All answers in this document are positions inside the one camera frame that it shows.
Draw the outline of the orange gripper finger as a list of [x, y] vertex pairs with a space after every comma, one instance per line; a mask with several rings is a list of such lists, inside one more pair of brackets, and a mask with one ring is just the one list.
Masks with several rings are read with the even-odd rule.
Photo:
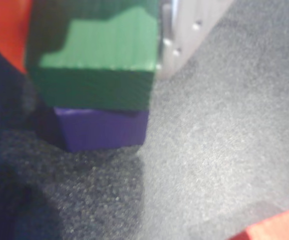
[[32, 4], [32, 0], [0, 0], [0, 54], [24, 74]]

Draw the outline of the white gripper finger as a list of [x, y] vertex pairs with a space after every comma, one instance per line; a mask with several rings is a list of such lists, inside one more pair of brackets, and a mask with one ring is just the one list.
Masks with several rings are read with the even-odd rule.
[[161, 0], [156, 78], [179, 71], [201, 45], [232, 0]]

